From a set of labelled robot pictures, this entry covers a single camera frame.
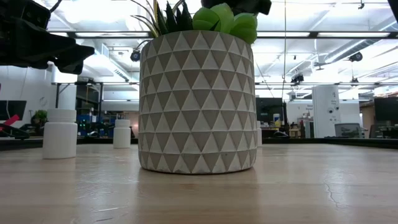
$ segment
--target white plastic bottle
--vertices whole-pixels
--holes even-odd
[[[44,126],[43,159],[76,157],[76,111],[49,109],[47,119]]]
[[[130,148],[131,129],[130,120],[117,119],[113,130],[113,148],[126,149]]]

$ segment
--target wood grain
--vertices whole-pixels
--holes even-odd
[[[0,152],[0,223],[398,223],[398,151],[264,145],[253,169],[142,170],[137,147]]]

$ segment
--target red object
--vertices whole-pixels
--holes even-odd
[[[15,114],[10,119],[8,119],[6,122],[4,122],[4,124],[8,125],[8,126],[11,126],[12,124],[14,124],[18,120],[19,120],[19,116]]]

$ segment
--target green plant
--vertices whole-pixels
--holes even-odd
[[[165,17],[157,0],[154,0],[154,8],[150,7],[150,10],[136,0],[131,1],[144,8],[149,14],[150,19],[144,16],[132,17],[144,23],[154,37],[185,30],[213,30],[234,35],[248,44],[253,44],[257,39],[255,14],[240,13],[234,16],[226,3],[215,5],[210,9],[203,7],[192,18],[185,0],[179,0],[173,8],[167,2]]]
[[[45,110],[38,110],[35,112],[36,119],[40,119],[41,121],[47,120],[47,111]]]

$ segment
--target geometric patterned planter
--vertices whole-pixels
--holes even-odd
[[[145,169],[219,174],[252,167],[253,54],[229,34],[162,35],[142,50],[139,160]]]

